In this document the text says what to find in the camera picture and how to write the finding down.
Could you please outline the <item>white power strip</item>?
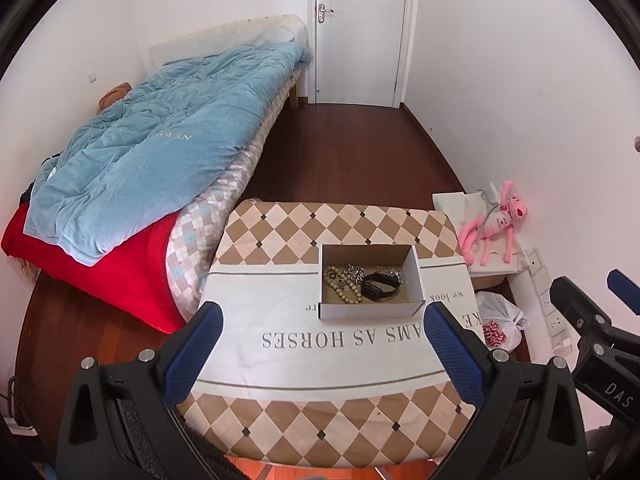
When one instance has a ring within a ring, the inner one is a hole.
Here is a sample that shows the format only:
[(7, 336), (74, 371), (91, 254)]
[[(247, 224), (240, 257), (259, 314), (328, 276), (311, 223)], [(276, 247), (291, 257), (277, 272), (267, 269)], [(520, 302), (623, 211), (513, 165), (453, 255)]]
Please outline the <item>white power strip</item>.
[(551, 276), (537, 248), (527, 254), (528, 270), (541, 306), (544, 322), (555, 356), (568, 358), (573, 351), (572, 332), (566, 319), (552, 304), (550, 297)]

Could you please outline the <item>white plastic bag red print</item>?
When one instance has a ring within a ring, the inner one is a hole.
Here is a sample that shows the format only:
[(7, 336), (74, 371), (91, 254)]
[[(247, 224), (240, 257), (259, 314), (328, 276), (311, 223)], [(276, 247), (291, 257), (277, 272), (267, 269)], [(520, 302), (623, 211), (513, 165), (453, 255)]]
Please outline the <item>white plastic bag red print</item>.
[(524, 312), (494, 292), (483, 290), (477, 292), (475, 298), (487, 347), (506, 352), (518, 348), (527, 324)]

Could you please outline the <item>red blanket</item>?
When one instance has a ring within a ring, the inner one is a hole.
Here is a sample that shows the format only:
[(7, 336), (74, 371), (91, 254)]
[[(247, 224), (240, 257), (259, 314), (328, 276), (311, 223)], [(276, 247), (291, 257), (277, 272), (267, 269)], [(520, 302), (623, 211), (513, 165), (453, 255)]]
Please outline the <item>red blanket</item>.
[(27, 207), (19, 206), (1, 247), (9, 257), (32, 263), (51, 278), (127, 312), (165, 334), (186, 325), (168, 285), (166, 252), (178, 214), (173, 212), (143, 229), (105, 255), (84, 266), (62, 248), (24, 233)]

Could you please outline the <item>pink panther plush toy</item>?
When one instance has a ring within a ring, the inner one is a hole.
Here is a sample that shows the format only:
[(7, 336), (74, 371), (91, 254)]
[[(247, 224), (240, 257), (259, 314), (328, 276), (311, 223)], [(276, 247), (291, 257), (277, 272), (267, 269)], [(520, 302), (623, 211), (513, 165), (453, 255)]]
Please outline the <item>pink panther plush toy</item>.
[(502, 260), (506, 264), (511, 262), (515, 229), (528, 215), (528, 206), (513, 188), (514, 183), (505, 180), (498, 202), (492, 204), (484, 216), (465, 222), (462, 226), (458, 234), (458, 245), (467, 266), (474, 264), (472, 248), (476, 242), (484, 243), (480, 266), (486, 266), (490, 255), (490, 240), (501, 234), (506, 236)]

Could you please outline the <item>checkered bed sheet mattress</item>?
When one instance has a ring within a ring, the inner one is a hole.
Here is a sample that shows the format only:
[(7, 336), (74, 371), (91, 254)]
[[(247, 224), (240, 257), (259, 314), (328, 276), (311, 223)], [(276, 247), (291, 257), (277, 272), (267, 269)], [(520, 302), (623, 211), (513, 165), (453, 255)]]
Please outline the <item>checkered bed sheet mattress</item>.
[(169, 290), (179, 314), (190, 320), (198, 304), (215, 250), (234, 205), (245, 191), (262, 156), (271, 128), (300, 75), (294, 70), (271, 101), (254, 138), (235, 156), (226, 170), (183, 207), (172, 228), (166, 249), (165, 268)]

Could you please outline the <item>black wristband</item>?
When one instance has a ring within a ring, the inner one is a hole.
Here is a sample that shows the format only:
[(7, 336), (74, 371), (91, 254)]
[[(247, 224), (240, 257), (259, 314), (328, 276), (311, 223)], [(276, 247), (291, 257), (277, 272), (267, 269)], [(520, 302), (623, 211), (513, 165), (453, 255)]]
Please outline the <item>black wristband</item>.
[(395, 296), (399, 292), (400, 285), (390, 276), (373, 272), (364, 276), (360, 283), (360, 292), (364, 298), (379, 302)]

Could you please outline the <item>white cardboard box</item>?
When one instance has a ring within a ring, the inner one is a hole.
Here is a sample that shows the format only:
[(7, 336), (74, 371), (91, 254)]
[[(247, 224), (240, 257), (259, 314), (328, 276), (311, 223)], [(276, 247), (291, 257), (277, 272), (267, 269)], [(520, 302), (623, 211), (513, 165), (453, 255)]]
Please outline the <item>white cardboard box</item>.
[(412, 245), (325, 244), (319, 270), (323, 322), (403, 320), (425, 306)]

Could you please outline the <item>light blue quilt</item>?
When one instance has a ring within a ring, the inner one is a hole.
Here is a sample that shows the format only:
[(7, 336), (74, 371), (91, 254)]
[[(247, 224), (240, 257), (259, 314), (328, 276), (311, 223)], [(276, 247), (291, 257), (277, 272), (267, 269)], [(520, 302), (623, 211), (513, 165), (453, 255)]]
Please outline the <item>light blue quilt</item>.
[(24, 233), (93, 266), (206, 190), (309, 59), (285, 42), (165, 65), (42, 164)]

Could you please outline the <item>brown pillow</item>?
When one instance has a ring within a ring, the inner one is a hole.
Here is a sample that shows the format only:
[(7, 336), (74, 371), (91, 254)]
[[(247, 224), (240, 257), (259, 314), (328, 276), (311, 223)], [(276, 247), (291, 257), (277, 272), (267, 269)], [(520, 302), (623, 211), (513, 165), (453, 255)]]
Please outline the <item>brown pillow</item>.
[(123, 99), (130, 91), (132, 87), (127, 81), (119, 84), (118, 86), (108, 90), (98, 102), (98, 113), (102, 113), (104, 110), (112, 106), (115, 102)]

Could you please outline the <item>white door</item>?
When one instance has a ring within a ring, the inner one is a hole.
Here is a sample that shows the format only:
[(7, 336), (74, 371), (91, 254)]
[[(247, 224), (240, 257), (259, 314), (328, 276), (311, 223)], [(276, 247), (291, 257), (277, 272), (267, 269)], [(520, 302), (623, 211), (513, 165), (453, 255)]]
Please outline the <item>white door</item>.
[(312, 104), (398, 107), (416, 0), (309, 0)]

